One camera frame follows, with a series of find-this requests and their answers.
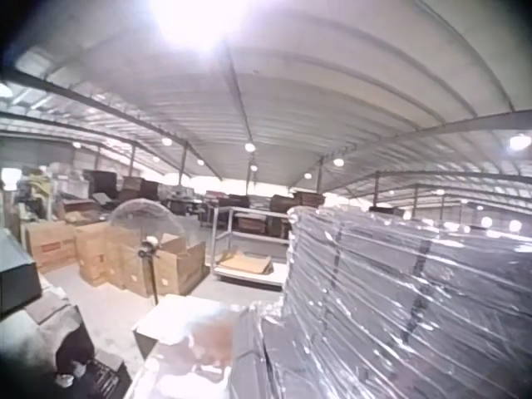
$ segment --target metal shelving rack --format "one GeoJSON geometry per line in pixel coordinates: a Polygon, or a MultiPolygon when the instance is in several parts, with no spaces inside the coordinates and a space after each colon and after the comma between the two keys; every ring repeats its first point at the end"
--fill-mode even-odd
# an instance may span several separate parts
{"type": "Polygon", "coordinates": [[[245,280],[245,281],[252,282],[252,283],[261,283],[261,284],[272,285],[276,287],[282,287],[288,277],[288,265],[286,263],[281,264],[281,263],[273,262],[273,272],[270,274],[246,273],[246,272],[241,272],[238,270],[229,270],[226,268],[220,268],[216,266],[216,243],[220,241],[221,239],[226,239],[226,238],[228,239],[227,249],[231,247],[231,241],[233,237],[238,237],[242,239],[253,239],[257,241],[263,241],[263,242],[274,243],[274,244],[288,245],[287,239],[233,231],[233,216],[235,213],[261,214],[264,216],[272,216],[275,218],[288,219],[287,214],[279,214],[279,213],[270,212],[267,210],[239,208],[236,206],[215,208],[214,217],[213,217],[212,237],[211,237],[211,242],[210,242],[210,272],[215,276],[236,278],[239,280],[245,280]],[[218,234],[218,218],[221,214],[226,213],[226,212],[229,213],[227,229],[224,232],[218,234]]]}

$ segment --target warehouse floor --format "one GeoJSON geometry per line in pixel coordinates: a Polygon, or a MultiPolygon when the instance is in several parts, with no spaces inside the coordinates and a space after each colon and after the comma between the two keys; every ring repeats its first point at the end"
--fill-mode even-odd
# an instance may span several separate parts
{"type": "MultiPolygon", "coordinates": [[[[108,283],[92,287],[81,279],[77,264],[46,273],[45,277],[51,284],[63,288],[71,302],[79,307],[94,344],[122,357],[134,376],[143,359],[131,328],[155,306],[153,299],[142,298],[108,283]]],[[[275,302],[280,292],[220,281],[209,275],[191,295],[249,305],[255,301],[275,302]]]]}

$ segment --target fan pole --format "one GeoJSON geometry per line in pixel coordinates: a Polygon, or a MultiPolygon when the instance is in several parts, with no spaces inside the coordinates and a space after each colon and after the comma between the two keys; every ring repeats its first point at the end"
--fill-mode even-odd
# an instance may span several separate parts
{"type": "Polygon", "coordinates": [[[153,257],[148,258],[148,264],[150,265],[151,273],[151,288],[153,289],[153,298],[155,300],[155,306],[159,304],[159,297],[157,296],[157,283],[155,282],[155,268],[153,266],[153,257]]]}

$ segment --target ceiling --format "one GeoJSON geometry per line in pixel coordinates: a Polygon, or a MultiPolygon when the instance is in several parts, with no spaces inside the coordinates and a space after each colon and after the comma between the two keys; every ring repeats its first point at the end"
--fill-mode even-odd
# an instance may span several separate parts
{"type": "Polygon", "coordinates": [[[532,128],[525,15],[502,0],[256,0],[199,51],[167,40],[148,0],[49,1],[12,43],[0,129],[134,145],[160,173],[184,145],[188,175],[246,179],[252,162],[257,181],[313,189],[323,164],[321,191],[366,199],[392,171],[380,201],[410,205],[418,184],[420,204],[441,188],[526,211],[532,154],[508,150],[532,128]]]}

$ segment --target plastic wrap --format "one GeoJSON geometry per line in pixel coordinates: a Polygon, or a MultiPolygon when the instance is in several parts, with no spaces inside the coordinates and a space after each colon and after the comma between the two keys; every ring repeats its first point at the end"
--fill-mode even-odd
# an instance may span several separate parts
{"type": "MultiPolygon", "coordinates": [[[[256,364],[265,363],[269,375],[266,397],[528,392],[532,240],[445,231],[353,208],[299,207],[291,219],[281,314],[260,312],[253,324],[262,351],[256,364]],[[308,389],[291,389],[293,381],[308,389]]],[[[230,381],[254,369],[238,360],[230,381]]],[[[233,398],[263,397],[230,386],[233,398]]]]}

